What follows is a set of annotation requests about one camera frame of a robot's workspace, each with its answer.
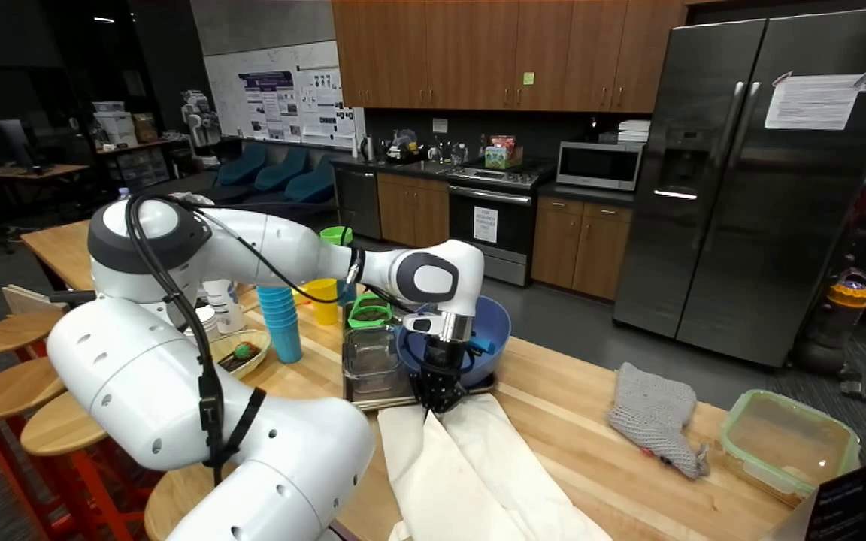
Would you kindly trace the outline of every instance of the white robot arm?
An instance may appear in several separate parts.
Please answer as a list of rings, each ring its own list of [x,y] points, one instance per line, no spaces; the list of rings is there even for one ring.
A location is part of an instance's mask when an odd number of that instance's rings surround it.
[[[190,211],[178,201],[132,205],[147,245],[184,294],[194,294],[206,278],[280,286],[346,276],[405,305],[437,305],[405,316],[409,331],[442,343],[465,343],[473,334],[483,255],[470,244],[361,253],[323,244],[310,227],[264,213]],[[90,253],[96,300],[51,331],[53,369],[136,462],[180,469],[209,461],[213,449],[194,408],[201,350],[178,331],[184,316],[161,300],[161,286],[137,257],[125,201],[92,217]],[[275,399],[222,369],[217,375],[222,441],[239,441],[233,453],[239,469],[172,539],[320,539],[369,462],[367,418],[346,399]]]

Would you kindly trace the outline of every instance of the refrigerator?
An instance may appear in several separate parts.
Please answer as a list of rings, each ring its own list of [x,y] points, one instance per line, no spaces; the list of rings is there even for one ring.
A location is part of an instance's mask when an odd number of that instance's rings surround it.
[[[866,177],[866,9],[676,26],[612,321],[781,367]]]

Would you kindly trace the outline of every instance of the white cloth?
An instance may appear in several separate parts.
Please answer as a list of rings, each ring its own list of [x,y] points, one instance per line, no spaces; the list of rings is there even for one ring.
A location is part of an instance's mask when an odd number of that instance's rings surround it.
[[[385,408],[379,435],[416,541],[609,539],[567,501],[489,394],[442,418],[423,418],[422,405]]]

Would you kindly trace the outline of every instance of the yellow cup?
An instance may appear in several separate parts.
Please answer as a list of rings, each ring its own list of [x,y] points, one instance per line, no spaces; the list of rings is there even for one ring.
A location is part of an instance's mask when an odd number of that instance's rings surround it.
[[[310,278],[300,286],[308,294],[323,298],[329,302],[320,302],[300,291],[294,291],[294,305],[308,310],[314,316],[314,321],[320,325],[339,325],[339,302],[338,302],[338,278],[325,276],[325,278]]]

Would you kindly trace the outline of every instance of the blue object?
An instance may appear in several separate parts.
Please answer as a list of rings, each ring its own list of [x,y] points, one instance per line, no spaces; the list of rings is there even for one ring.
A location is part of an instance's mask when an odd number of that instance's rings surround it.
[[[264,164],[251,191],[280,191],[293,177],[304,173],[310,161],[308,148],[290,148],[284,161]]]
[[[270,158],[270,152],[262,148],[262,145],[247,145],[245,148],[245,156],[233,158],[233,161],[222,161],[217,169],[217,177],[213,184],[217,187],[245,187],[245,184],[252,184],[258,169],[264,169]]]
[[[294,364],[304,356],[300,349],[300,325],[294,316],[293,291],[290,288],[256,288],[258,310],[264,328],[270,334],[275,350],[284,364]]]
[[[334,196],[334,161],[320,158],[320,164],[287,184],[287,201],[325,201]]]
[[[489,298],[479,298],[476,319],[473,319],[473,338],[470,338],[470,344],[479,349],[479,355],[465,355],[470,369],[464,372],[464,385],[479,385],[495,369],[495,359],[508,336],[512,336],[512,316],[506,313],[506,305],[499,305]],[[427,336],[396,328],[394,350],[396,350],[400,367],[409,375],[416,375],[427,355]]]

